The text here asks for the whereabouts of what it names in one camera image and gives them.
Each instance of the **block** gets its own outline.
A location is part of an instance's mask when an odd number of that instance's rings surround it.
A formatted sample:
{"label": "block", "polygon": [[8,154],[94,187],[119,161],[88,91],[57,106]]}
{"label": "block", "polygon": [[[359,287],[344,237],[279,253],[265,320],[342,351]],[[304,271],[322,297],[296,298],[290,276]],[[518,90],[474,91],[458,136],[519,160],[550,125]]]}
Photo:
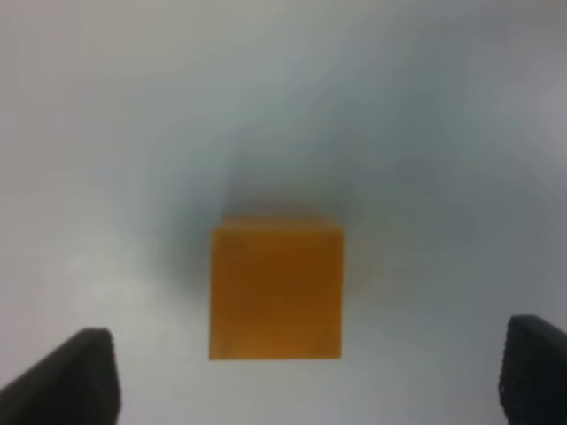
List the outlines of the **block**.
{"label": "block", "polygon": [[344,232],[231,219],[213,232],[210,359],[339,359]]}

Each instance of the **cube face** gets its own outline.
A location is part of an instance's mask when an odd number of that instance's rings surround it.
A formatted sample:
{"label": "cube face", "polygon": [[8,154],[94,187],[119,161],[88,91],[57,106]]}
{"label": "cube face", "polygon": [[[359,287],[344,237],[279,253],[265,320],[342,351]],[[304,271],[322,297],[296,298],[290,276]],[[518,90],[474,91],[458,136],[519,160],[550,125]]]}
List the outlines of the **cube face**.
{"label": "cube face", "polygon": [[339,359],[342,228],[227,222],[213,234],[210,359]]}

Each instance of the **orange cube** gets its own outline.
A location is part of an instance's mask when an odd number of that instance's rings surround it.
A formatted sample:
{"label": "orange cube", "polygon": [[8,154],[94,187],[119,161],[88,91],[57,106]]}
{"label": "orange cube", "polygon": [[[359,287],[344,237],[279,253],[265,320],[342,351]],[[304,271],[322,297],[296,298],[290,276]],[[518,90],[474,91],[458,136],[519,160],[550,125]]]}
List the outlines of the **orange cube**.
{"label": "orange cube", "polygon": [[340,359],[343,229],[225,220],[213,233],[210,359]]}

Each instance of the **yellow block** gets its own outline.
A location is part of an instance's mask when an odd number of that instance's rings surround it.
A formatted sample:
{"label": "yellow block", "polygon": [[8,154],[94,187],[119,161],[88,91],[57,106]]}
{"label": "yellow block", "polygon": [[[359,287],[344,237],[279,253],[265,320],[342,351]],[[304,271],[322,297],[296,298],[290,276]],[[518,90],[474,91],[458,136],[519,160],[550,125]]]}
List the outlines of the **yellow block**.
{"label": "yellow block", "polygon": [[213,233],[210,359],[340,359],[343,229],[233,219]]}

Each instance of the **white surface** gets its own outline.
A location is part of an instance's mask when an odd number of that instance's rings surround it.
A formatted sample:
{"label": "white surface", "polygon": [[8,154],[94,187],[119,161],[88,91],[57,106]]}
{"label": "white surface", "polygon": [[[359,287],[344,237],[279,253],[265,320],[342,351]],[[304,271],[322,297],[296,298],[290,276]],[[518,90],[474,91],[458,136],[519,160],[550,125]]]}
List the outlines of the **white surface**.
{"label": "white surface", "polygon": [[[528,3],[3,0],[0,384],[105,326],[123,425],[503,424],[509,315],[567,327]],[[210,227],[274,202],[346,225],[345,357],[208,362]]]}

